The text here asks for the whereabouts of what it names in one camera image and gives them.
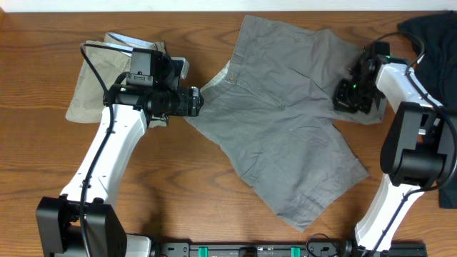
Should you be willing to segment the grey shorts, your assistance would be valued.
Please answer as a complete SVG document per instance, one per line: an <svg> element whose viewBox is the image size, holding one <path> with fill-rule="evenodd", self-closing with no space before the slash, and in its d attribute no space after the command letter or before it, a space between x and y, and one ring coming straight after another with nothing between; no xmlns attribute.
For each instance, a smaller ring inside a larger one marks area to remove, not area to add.
<svg viewBox="0 0 457 257"><path fill-rule="evenodd" d="M382 121L376 109L349 114L333 107L336 87L360 53L329 29L246 16L231 60L202 88L204 106L189 119L299 231L368 175L333 125Z"/></svg>

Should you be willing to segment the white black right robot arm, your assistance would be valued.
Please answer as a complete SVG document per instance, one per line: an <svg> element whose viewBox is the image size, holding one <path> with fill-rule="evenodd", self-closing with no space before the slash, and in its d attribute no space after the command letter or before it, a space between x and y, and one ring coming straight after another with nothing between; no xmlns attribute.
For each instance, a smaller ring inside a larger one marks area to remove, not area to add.
<svg viewBox="0 0 457 257"><path fill-rule="evenodd" d="M383 142L381 184L354 240L337 256L427 256L423 243L395 243L393 235L414 202L456 175L456 112L443 107L416 78L412 65L389 53L363 53L339 83L336 108L362 111L390 103L395 113Z"/></svg>

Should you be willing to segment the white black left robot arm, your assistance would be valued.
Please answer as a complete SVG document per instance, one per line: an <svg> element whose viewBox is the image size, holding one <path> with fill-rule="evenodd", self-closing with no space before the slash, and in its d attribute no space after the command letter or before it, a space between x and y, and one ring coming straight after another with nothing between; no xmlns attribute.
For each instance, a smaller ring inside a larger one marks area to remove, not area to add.
<svg viewBox="0 0 457 257"><path fill-rule="evenodd" d="M198 116L204 98L196 87L114 84L95 138L57 198L36 209L45 256L158 256L148 236L125 232L114 207L131 154L152 115Z"/></svg>

